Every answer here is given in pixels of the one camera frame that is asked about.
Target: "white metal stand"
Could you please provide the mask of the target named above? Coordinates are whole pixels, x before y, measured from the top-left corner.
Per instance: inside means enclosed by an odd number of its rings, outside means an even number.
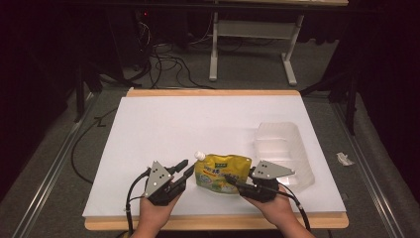
[[[229,21],[218,19],[218,13],[214,13],[213,19],[213,48],[210,59],[211,81],[217,80],[217,39],[218,37],[243,37],[262,39],[286,39],[290,41],[287,53],[281,54],[284,69],[289,85],[297,85],[290,58],[299,36],[303,22],[303,15],[299,15],[295,23],[267,23],[249,21]]]

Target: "dark background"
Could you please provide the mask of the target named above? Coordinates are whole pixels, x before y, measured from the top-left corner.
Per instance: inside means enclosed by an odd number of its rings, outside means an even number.
[[[349,70],[355,58],[361,62],[357,70],[358,92],[383,145],[420,200],[420,191],[416,189],[416,174],[420,169],[420,107],[417,106],[420,29],[416,23],[420,22],[420,9],[415,1],[408,0],[353,0],[349,8],[376,9],[382,14],[355,18],[308,14],[298,41],[316,39],[318,44],[324,44],[340,39],[324,79]],[[123,59],[120,56],[127,46],[136,46],[133,43],[136,33],[130,27],[133,22],[124,11],[64,9],[52,3],[23,4],[21,1],[0,5],[3,85],[0,199],[51,122],[65,110],[65,100],[74,89],[80,63],[88,59],[96,62],[98,68],[109,70],[109,74],[121,76],[122,65],[142,60],[139,55]],[[154,31],[164,41],[175,42],[182,48],[188,41],[187,32],[201,36],[208,24],[203,14],[151,13],[148,21]],[[125,23],[128,27],[123,29],[121,26]],[[332,86],[344,91],[343,98],[346,98],[347,87],[343,82]]]

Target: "white paper scrap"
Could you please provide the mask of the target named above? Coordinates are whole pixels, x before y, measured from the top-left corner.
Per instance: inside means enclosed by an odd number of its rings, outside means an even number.
[[[347,155],[343,154],[343,153],[339,153],[337,154],[337,158],[339,159],[339,162],[343,165],[343,166],[351,166],[354,165],[355,163],[351,160],[349,160],[347,158]]]

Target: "white table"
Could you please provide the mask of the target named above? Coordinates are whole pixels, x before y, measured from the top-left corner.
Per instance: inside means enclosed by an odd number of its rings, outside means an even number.
[[[133,180],[154,160],[171,167],[195,162],[195,151],[254,158],[261,122],[292,121],[302,136],[315,183],[296,193],[313,228],[345,228],[346,208],[297,91],[131,90],[122,98],[83,216],[91,230],[127,229],[125,199]],[[143,193],[145,180],[133,196]],[[137,201],[132,203],[136,223]],[[298,210],[293,207],[301,220]],[[275,229],[239,195],[199,187],[195,177],[166,230]]]

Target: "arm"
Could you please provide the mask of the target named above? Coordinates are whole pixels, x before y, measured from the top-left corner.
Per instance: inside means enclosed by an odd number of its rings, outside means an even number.
[[[155,206],[147,198],[140,201],[140,217],[131,238],[154,238],[166,224],[181,194],[167,206]]]
[[[279,191],[286,192],[284,187],[279,185]],[[277,195],[274,200],[261,203],[259,201],[244,197],[249,203],[258,208],[265,219],[275,225],[286,238],[313,238],[314,236],[305,229],[297,220],[290,206],[288,197]]]

